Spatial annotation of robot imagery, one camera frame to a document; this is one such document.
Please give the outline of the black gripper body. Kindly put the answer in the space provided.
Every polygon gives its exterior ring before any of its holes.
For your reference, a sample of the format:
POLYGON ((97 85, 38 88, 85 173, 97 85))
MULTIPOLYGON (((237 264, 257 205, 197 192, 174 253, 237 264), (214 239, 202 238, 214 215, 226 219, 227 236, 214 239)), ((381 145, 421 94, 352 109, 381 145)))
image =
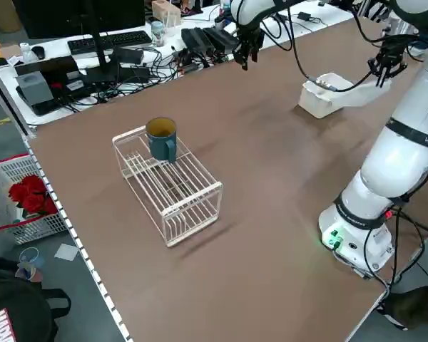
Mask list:
POLYGON ((236 35, 238 46, 235 48, 235 52, 245 49, 259 51, 263 47, 264 37, 263 30, 238 30, 236 35))
POLYGON ((402 59, 406 47, 411 42, 409 35, 383 36, 374 43, 379 46, 376 59, 402 59))

